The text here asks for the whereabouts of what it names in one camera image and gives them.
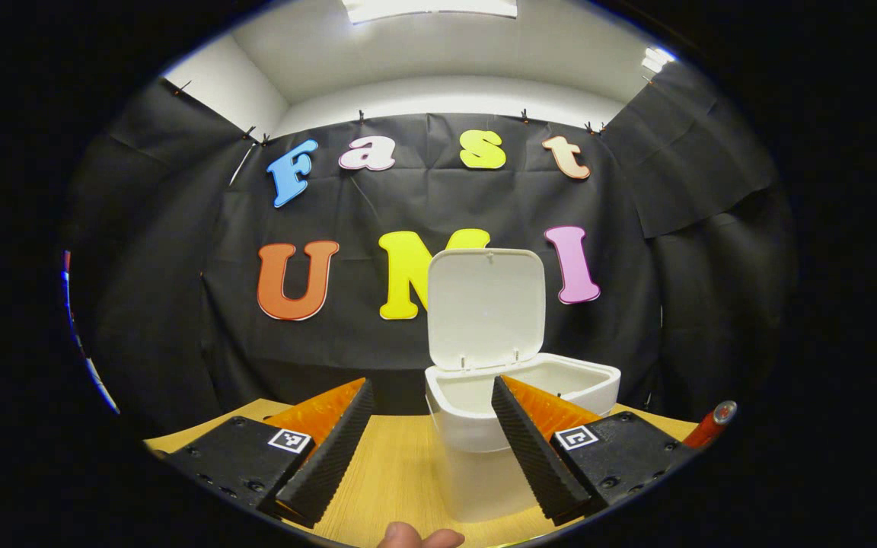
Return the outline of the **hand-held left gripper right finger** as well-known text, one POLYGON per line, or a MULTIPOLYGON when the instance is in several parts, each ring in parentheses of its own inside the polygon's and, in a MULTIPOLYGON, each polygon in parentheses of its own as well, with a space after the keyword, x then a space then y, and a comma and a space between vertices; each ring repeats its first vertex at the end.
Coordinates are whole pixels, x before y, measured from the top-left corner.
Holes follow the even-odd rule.
POLYGON ((640 496, 696 457, 633 412, 606 417, 518 379, 494 379, 492 409, 536 502, 557 526, 640 496))

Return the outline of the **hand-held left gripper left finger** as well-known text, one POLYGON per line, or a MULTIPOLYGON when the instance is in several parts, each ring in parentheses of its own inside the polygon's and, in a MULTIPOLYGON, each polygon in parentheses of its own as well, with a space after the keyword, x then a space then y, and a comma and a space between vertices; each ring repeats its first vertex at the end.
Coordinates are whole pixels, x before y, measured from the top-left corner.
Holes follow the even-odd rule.
POLYGON ((151 451, 223 502, 311 528, 334 499, 373 406, 375 386, 358 378, 293 406, 248 403, 154 438, 151 451))

